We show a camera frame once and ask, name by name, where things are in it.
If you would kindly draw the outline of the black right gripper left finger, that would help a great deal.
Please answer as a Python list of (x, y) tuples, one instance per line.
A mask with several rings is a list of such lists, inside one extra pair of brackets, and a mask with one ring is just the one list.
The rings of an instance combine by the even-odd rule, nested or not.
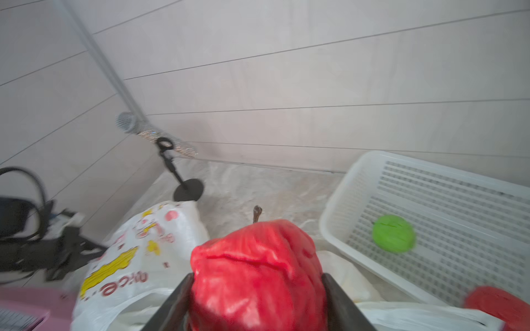
[(189, 309), (193, 273), (189, 273), (168, 296), (165, 302), (148, 320), (142, 331), (185, 331), (191, 330)]

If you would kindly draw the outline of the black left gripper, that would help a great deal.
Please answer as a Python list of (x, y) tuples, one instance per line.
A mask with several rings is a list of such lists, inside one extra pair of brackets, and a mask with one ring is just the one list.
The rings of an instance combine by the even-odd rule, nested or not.
[(1, 241), (3, 273), (45, 272), (46, 281), (62, 280), (107, 251), (107, 247), (81, 235), (81, 229), (66, 226), (53, 239), (7, 239)]

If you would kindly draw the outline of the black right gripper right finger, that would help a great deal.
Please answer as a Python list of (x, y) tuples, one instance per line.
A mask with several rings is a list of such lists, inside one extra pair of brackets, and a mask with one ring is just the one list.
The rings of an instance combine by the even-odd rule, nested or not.
[(376, 331), (336, 280), (322, 275), (327, 295), (327, 327), (329, 331)]

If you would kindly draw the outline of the white translucent plastic bag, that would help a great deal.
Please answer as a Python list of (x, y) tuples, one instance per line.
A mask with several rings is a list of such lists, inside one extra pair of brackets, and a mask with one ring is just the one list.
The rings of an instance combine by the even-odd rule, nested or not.
[[(194, 202), (165, 201), (133, 216), (109, 239), (81, 283), (72, 330), (140, 330), (190, 273), (195, 247), (208, 241)], [(377, 330), (501, 330), (480, 310), (384, 302), (357, 268), (317, 252), (329, 273)]]

